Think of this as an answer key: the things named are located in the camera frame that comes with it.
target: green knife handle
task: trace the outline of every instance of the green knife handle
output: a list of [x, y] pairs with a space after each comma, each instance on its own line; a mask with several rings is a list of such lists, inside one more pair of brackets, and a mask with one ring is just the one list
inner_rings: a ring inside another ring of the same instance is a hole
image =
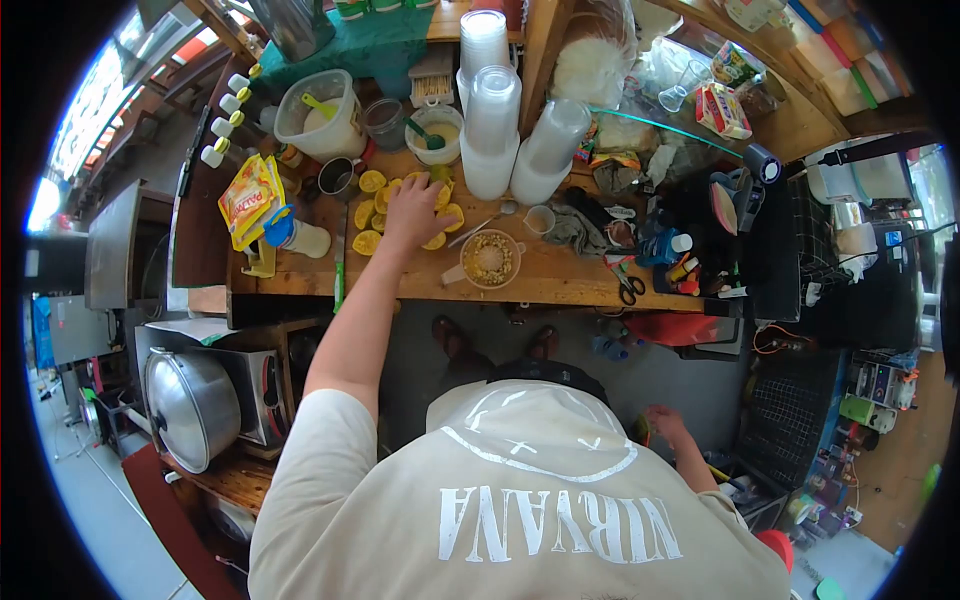
[[333, 279], [333, 314], [337, 314], [344, 303], [344, 263], [337, 263], [337, 275]]

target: mat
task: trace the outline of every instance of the mat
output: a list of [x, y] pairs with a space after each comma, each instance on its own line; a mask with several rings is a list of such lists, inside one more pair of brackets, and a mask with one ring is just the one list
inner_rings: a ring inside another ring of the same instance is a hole
[[402, 72], [426, 53], [426, 33], [433, 20], [429, 9], [400, 8], [391, 12], [368, 12], [362, 18], [344, 21], [328, 11], [337, 35], [316, 54], [300, 62], [287, 62], [271, 41], [260, 56], [263, 74], [258, 82], [287, 89], [297, 81], [327, 69], [344, 69], [353, 79], [374, 77], [384, 71]]

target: red bag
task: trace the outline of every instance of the red bag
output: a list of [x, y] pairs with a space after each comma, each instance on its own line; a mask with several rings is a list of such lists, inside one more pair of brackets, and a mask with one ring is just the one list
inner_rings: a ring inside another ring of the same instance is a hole
[[646, 313], [623, 319], [635, 336], [664, 346], [692, 346], [716, 342], [717, 318], [702, 313]]

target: metal mug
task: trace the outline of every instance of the metal mug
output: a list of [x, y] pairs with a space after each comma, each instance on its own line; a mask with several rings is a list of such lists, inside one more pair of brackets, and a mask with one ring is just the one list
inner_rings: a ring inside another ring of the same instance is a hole
[[317, 176], [317, 186], [328, 196], [342, 203], [348, 203], [360, 194], [360, 178], [356, 174], [356, 165], [360, 158], [337, 156], [326, 162]]

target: scissors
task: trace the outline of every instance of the scissors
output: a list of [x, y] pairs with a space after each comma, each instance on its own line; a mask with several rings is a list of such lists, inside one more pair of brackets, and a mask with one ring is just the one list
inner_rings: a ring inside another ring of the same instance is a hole
[[621, 271], [623, 265], [613, 267], [611, 271], [620, 280], [620, 300], [627, 306], [636, 304], [636, 297], [643, 296], [647, 292], [647, 286], [639, 277], [626, 276]]

